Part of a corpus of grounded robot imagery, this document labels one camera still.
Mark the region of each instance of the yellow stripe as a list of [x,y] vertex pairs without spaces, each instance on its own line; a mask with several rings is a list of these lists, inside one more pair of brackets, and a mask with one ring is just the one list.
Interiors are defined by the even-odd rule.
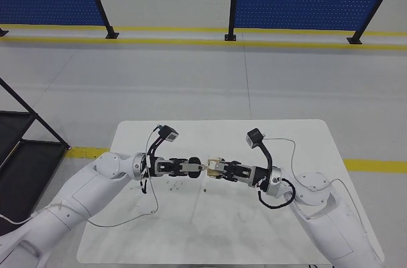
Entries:
[[[73,25],[25,25],[25,24],[1,24],[5,29],[45,29],[45,30],[68,30],[68,31],[106,31],[105,26],[73,26]],[[189,31],[189,32],[212,32],[227,33],[228,28],[210,27],[135,27],[115,26],[116,31]],[[237,28],[235,33],[254,34],[304,34],[304,35],[327,35],[327,36],[351,36],[354,31],[336,30],[313,30],[313,29],[247,29]],[[403,36],[407,32],[401,31],[366,31],[365,36]]]
[[267,48],[324,48],[343,50],[396,50],[407,51],[407,45],[393,44],[363,44],[350,45],[348,43],[312,43],[312,42],[269,42],[269,41],[236,41],[224,40],[193,40],[193,39],[105,39],[105,38],[47,38],[47,37],[15,37],[5,36],[0,42],[32,42],[32,43],[69,43],[69,44],[163,44],[187,46],[253,46]]
[[364,159],[344,159],[346,168],[351,172],[385,172],[407,174],[407,162],[378,161]]
[[[96,159],[109,148],[73,147],[67,152],[67,158]],[[380,161],[366,159],[344,159],[350,172],[383,172],[407,174],[407,161]]]
[[96,159],[107,151],[109,151],[109,148],[73,147],[66,153],[66,158]]

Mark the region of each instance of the concrete floor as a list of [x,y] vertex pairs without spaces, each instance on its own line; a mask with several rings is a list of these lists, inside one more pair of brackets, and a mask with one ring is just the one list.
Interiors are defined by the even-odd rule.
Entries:
[[[110,147],[124,120],[322,119],[344,158],[407,161],[407,52],[0,43],[0,76],[75,146]],[[0,88],[0,110],[23,109]],[[40,206],[89,161],[65,159]],[[387,267],[407,267],[407,175],[351,178]],[[84,226],[49,268],[126,267],[80,264]]]

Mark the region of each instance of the white cable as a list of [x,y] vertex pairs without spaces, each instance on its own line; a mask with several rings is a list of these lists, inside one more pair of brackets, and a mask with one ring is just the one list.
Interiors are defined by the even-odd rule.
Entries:
[[21,225],[21,224],[23,224],[23,223],[27,223],[27,222],[28,222],[29,220],[31,220],[33,217],[30,216],[29,218],[25,219],[25,220],[22,221],[22,222],[14,222],[14,221],[8,219],[7,217],[3,216],[2,214],[0,214],[0,218],[2,218],[2,219],[4,219],[4,220],[8,221],[8,222],[11,223],[11,224],[14,224],[14,225]]
[[154,199],[156,200],[157,208],[156,208],[155,210],[152,210],[152,211],[149,212],[149,213],[141,214],[141,215],[139,215],[139,216],[136,216],[135,218],[132,218],[132,219],[130,219],[130,220],[126,220],[125,222],[122,222],[122,223],[119,223],[119,224],[114,224],[114,225],[99,225],[99,224],[96,224],[96,223],[94,223],[94,222],[92,222],[92,221],[90,221],[90,220],[87,220],[87,222],[88,222],[89,224],[94,225],[94,226],[96,226],[96,227],[100,227],[100,228],[113,228],[113,227],[117,227],[117,226],[126,224],[126,223],[128,223],[128,222],[131,222],[132,220],[136,220],[137,218],[140,218],[140,217],[142,217],[142,216],[153,215],[153,214],[155,214],[155,213],[158,211],[158,207],[159,207],[159,206],[158,206],[158,199],[157,199],[156,193],[154,192],[154,187],[153,187],[153,185],[152,185],[152,180],[151,180],[151,175],[150,175],[150,169],[148,168],[148,162],[147,162],[148,143],[150,142],[151,136],[153,135],[153,133],[154,133],[156,130],[157,130],[157,128],[155,128],[155,129],[151,132],[150,136],[148,137],[146,146],[145,146],[145,161],[146,161],[146,163],[147,163],[145,166],[146,166],[146,170],[147,170],[147,173],[148,173],[148,179],[150,180],[152,194],[154,195]]
[[[296,153],[296,142],[295,142],[294,140],[292,140],[292,139],[285,139],[285,138],[267,138],[267,140],[290,141],[290,142],[292,142],[292,143],[294,144],[294,149],[292,150],[291,162],[290,162],[290,163],[291,163],[291,172],[292,172],[292,175],[294,176],[294,179],[296,179],[296,181],[297,181],[301,186],[303,186],[303,187],[309,189],[311,192],[319,192],[319,191],[325,190],[325,189],[327,189],[328,187],[330,187],[330,186],[333,184],[333,182],[335,182],[335,181],[341,182],[341,183],[343,184],[343,187],[345,187],[345,189],[346,189],[346,191],[347,191],[347,193],[348,193],[348,195],[349,195],[349,197],[350,197],[350,199],[351,199],[351,201],[352,201],[352,204],[353,204],[353,206],[354,206],[354,208],[355,208],[355,211],[357,211],[359,221],[360,221],[360,223],[361,223],[363,229],[365,230],[365,227],[364,227],[364,224],[363,224],[363,220],[362,220],[361,215],[360,215],[360,213],[359,213],[359,211],[358,211],[357,205],[356,205],[355,201],[354,201],[353,198],[352,198],[351,192],[349,191],[348,187],[347,187],[346,184],[343,182],[343,180],[341,180],[341,179],[334,179],[334,180],[330,181],[329,185],[325,186],[324,188],[318,189],[318,190],[313,190],[313,189],[309,188],[308,186],[305,186],[301,181],[297,180],[296,174],[294,173],[293,162],[294,162],[294,154]],[[374,255],[376,256],[377,260],[378,260],[380,263],[382,263],[382,261],[381,261],[379,255],[376,253],[376,251],[375,251],[375,249],[373,248],[373,246],[372,246],[372,245],[370,245],[370,246],[371,246],[371,249],[373,250],[373,253],[374,253]]]
[[[152,136],[152,134],[153,134],[155,131],[156,131],[156,128],[151,132],[150,136],[148,137],[148,140],[147,140],[147,143],[146,143],[146,147],[145,147],[145,159],[147,159],[148,143],[150,142],[151,136]],[[142,217],[142,216],[148,216],[148,215],[153,215],[153,214],[155,214],[155,213],[158,211],[159,205],[158,205],[158,199],[157,199],[156,193],[154,192],[154,187],[153,187],[153,185],[152,185],[152,180],[151,180],[151,175],[150,175],[150,169],[148,168],[148,164],[146,165],[146,171],[147,171],[147,173],[148,173],[148,178],[149,178],[149,180],[150,180],[152,194],[154,195],[154,199],[156,200],[156,204],[157,204],[157,208],[156,208],[155,210],[151,211],[150,213],[141,214],[141,215],[139,215],[139,216],[136,216],[135,218],[132,218],[132,219],[130,219],[130,220],[126,220],[126,221],[124,221],[124,222],[122,222],[122,223],[114,224],[114,225],[100,225],[100,224],[96,224],[96,223],[92,222],[92,221],[89,220],[89,219],[86,219],[86,221],[87,221],[89,224],[94,225],[94,226],[96,226],[96,227],[100,227],[100,228],[113,228],[113,227],[117,227],[117,226],[126,224],[126,223],[128,223],[128,222],[131,222],[132,220],[136,220],[137,218],[140,218],[140,217]],[[71,207],[69,207],[69,206],[67,206],[67,205],[63,205],[63,204],[61,204],[61,203],[60,203],[60,204],[51,204],[51,205],[46,206],[46,207],[43,208],[43,209],[49,209],[49,208],[52,208],[52,207],[55,207],[55,206],[58,206],[58,207],[60,207],[60,208],[61,208],[61,207],[65,207],[65,208],[67,208],[67,209],[69,209],[69,210],[71,210],[71,211],[77,213],[78,215],[82,216],[83,218],[86,218],[85,215],[82,215],[80,212],[76,211],[75,209],[73,209],[73,208],[71,208]],[[2,214],[0,214],[0,218],[3,218],[3,219],[5,219],[5,220],[7,220],[7,221],[10,222],[11,224],[14,224],[14,225],[21,225],[21,224],[23,224],[23,223],[28,222],[28,221],[31,220],[32,218],[34,218],[35,215],[39,214],[43,209],[41,209],[41,210],[39,210],[39,211],[33,213],[29,218],[27,218],[26,220],[24,220],[24,221],[22,221],[22,222],[14,222],[14,221],[8,219],[7,217],[3,216]]]

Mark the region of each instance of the white table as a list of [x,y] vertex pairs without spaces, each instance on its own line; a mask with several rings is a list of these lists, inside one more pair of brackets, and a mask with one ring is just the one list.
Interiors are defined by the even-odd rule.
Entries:
[[[111,151],[133,155],[144,151],[146,140],[157,123],[173,127],[180,136],[164,142],[157,156],[213,156],[246,165],[265,167],[259,149],[250,149],[246,133],[258,127],[266,137],[286,137],[297,143],[294,171],[322,172],[333,180],[341,178],[350,189],[362,215],[370,241],[382,256],[367,215],[351,178],[323,121],[124,121],[119,124]],[[273,163],[290,169],[292,144],[266,141]],[[289,208],[269,210],[257,192],[243,183],[211,179],[164,176],[153,179],[160,210],[117,228],[87,224],[78,250],[81,263],[129,264],[328,264],[314,247]],[[341,184],[338,192],[352,203]],[[266,197],[270,204],[284,200]],[[154,197],[141,193],[131,182],[98,215],[99,224],[116,224],[155,208]]]

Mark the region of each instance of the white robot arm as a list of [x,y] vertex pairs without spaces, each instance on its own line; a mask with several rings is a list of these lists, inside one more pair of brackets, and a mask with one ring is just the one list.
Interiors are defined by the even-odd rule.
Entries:
[[[338,195],[331,182],[321,173],[290,176],[285,169],[272,166],[272,157],[263,144],[258,129],[247,134],[251,146],[260,147],[268,159],[268,167],[249,167],[239,162],[210,159],[208,175],[217,179],[239,181],[259,188],[259,200],[271,209],[289,206],[317,249],[335,268],[382,268],[363,225],[347,203]],[[287,200],[280,206],[270,206],[261,192]],[[298,205],[325,207],[313,215],[305,215]]]
[[102,154],[73,175],[50,205],[34,213],[17,230],[0,237],[0,268],[45,267],[51,250],[67,232],[104,209],[130,181],[147,178],[148,172],[151,177],[199,177],[203,165],[196,157],[164,160],[154,156],[163,141],[173,141],[178,136],[168,126],[156,129],[160,129],[160,136],[150,147],[147,158],[144,153],[131,157]]
[[[158,128],[160,136],[146,154],[129,157],[104,153],[72,176],[51,204],[33,214],[29,222],[0,237],[0,268],[45,267],[57,242],[77,224],[106,207],[131,180],[149,175],[199,177],[205,167],[196,157],[165,160],[154,155],[163,141],[173,141],[178,136],[168,126]],[[249,145],[260,147],[267,157],[266,169],[215,159],[209,160],[208,175],[258,187],[259,199],[268,208],[289,205],[315,246],[336,268],[382,268],[365,230],[331,183],[319,173],[303,174],[301,177],[306,179],[300,182],[284,169],[273,167],[272,157],[262,140],[258,129],[248,133]],[[283,196],[287,202],[270,206],[262,200],[261,192],[275,198]],[[316,206],[322,203],[326,206],[311,216],[298,207],[298,204]]]

